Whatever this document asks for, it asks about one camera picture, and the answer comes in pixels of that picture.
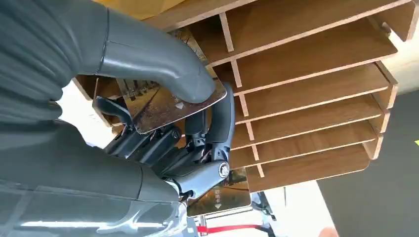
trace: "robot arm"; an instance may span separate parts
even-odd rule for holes
[[[176,200],[148,167],[87,146],[77,129],[56,120],[55,101],[77,74],[143,77],[187,102],[205,101],[214,84],[194,52],[89,0],[2,0],[0,21],[0,179]]]

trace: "wooden shelf slot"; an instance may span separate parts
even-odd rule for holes
[[[246,168],[246,173],[250,192],[257,192],[352,173],[367,168],[369,164],[370,158],[359,144],[262,164],[264,178],[256,166]]]
[[[245,124],[237,124],[234,128],[233,141],[231,147],[242,147],[250,143],[248,129]]]
[[[213,51],[227,51],[223,26],[220,17],[212,16],[188,26],[194,39],[208,60],[207,53]]]
[[[258,160],[243,156],[241,150],[233,150],[230,156],[232,169],[249,167],[283,159],[305,156],[341,147],[371,142],[377,139],[368,121],[360,121],[339,127],[320,130],[274,142],[253,145],[257,147]]]
[[[226,12],[235,50],[206,51],[211,66],[242,58],[360,18],[404,4],[409,0],[258,0]],[[218,36],[200,38],[216,43]]]
[[[375,64],[246,94],[249,116],[236,113],[236,124],[282,115],[387,89]]]
[[[232,149],[298,136],[380,117],[382,110],[371,95],[363,95],[289,114],[251,122],[254,141],[244,124],[236,125]]]
[[[410,1],[377,13],[374,18],[380,23],[387,23],[402,41],[408,41],[412,39],[418,23],[418,4],[415,1]]]
[[[237,60],[243,86],[234,93],[255,92],[372,63],[396,52],[388,38],[361,19]]]
[[[93,100],[94,90],[96,88],[96,78],[95,75],[77,75],[73,78],[73,82],[86,100]]]

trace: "wooden divider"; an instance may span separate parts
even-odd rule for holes
[[[361,19],[239,59],[243,86],[234,92],[238,95],[312,78],[381,60],[396,52],[388,38],[367,19]]]
[[[376,62],[377,67],[381,73],[387,79],[390,86],[384,91],[380,91],[374,94],[375,99],[386,109],[393,108],[394,101],[396,100],[397,90],[399,89],[399,83],[388,71],[382,62]]]
[[[185,0],[144,22],[163,31],[172,31],[255,0]]]
[[[227,16],[225,15],[225,12],[220,13],[219,16],[220,16],[223,33],[224,33],[225,43],[227,45],[227,51],[232,52],[234,51],[234,45],[231,40],[231,34],[230,34],[230,28],[227,22]]]
[[[377,13],[374,18],[385,22],[402,41],[412,39],[419,18],[419,8],[415,1]]]
[[[293,137],[357,121],[373,119],[382,111],[371,95],[325,104],[251,122],[254,141],[244,124],[236,125],[232,150]]]
[[[381,150],[381,145],[382,145],[382,140],[383,140],[384,136],[380,135],[378,136],[377,139],[370,141],[370,142],[365,142],[362,145],[364,146],[365,151],[368,154],[368,157],[370,159],[377,159],[379,152]]]
[[[256,166],[246,168],[250,192],[323,179],[363,170],[370,158],[363,145],[354,145],[303,157],[262,164],[261,178]]]
[[[367,121],[356,122],[317,132],[307,133],[257,146],[258,160],[247,154],[248,148],[231,151],[232,169],[295,158],[377,139]]]
[[[316,78],[246,94],[249,116],[236,113],[236,124],[253,121],[364,94],[389,87],[375,64],[338,71]]]
[[[226,12],[235,45],[233,52],[214,45],[211,48],[215,50],[203,48],[203,52],[208,58],[209,65],[216,66],[353,22],[408,1],[258,0]],[[202,28],[201,22],[195,25],[200,25],[197,28]],[[207,34],[197,41],[199,45],[208,46],[217,43],[223,45],[225,42],[220,34]]]

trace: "wooden board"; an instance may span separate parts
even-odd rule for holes
[[[402,41],[411,40],[419,18],[418,4],[414,1],[380,12],[374,16],[385,22]]]
[[[211,66],[344,25],[409,0],[258,0],[228,11],[235,47],[204,50]],[[201,45],[224,44],[222,35],[207,35]]]
[[[243,86],[234,92],[249,93],[312,78],[378,61],[396,52],[388,38],[362,19],[239,59]]]
[[[387,89],[389,83],[375,64],[321,75],[246,94],[249,116],[236,113],[244,123],[307,109]]]
[[[370,158],[359,144],[263,164],[264,178],[260,177],[256,166],[246,168],[246,173],[250,191],[257,192],[351,173],[363,170],[369,164]]]
[[[244,124],[236,126],[232,149],[293,137],[322,129],[379,117],[382,111],[371,95],[364,95],[285,115],[251,122],[254,141]]]
[[[253,166],[282,159],[295,158],[308,154],[337,149],[345,146],[374,141],[375,131],[368,121],[356,122],[317,132],[307,133],[257,146],[258,159],[249,153],[249,148],[233,150],[230,155],[230,168]]]
[[[252,1],[255,0],[186,0],[144,22],[168,32]]]

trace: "robotic hand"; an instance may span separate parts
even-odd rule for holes
[[[55,101],[77,74],[146,78],[186,102],[205,101],[214,82],[181,41],[89,0],[2,0],[0,19],[0,196],[10,200],[0,234],[162,233],[179,217],[179,195],[198,198],[228,174],[234,106],[227,85],[209,131],[204,112],[188,118],[180,150],[172,149],[180,135],[174,126],[140,135],[124,117],[127,128],[107,154],[57,120]]]
[[[196,199],[225,179],[235,113],[233,90],[224,83],[227,95],[211,107],[211,127],[207,128],[206,111],[186,118],[186,146],[174,147],[181,137],[180,129],[172,124],[148,134],[139,134],[126,108],[106,98],[98,98],[99,109],[115,115],[125,124],[123,131],[105,148],[119,158],[145,164],[170,183],[182,200]]]

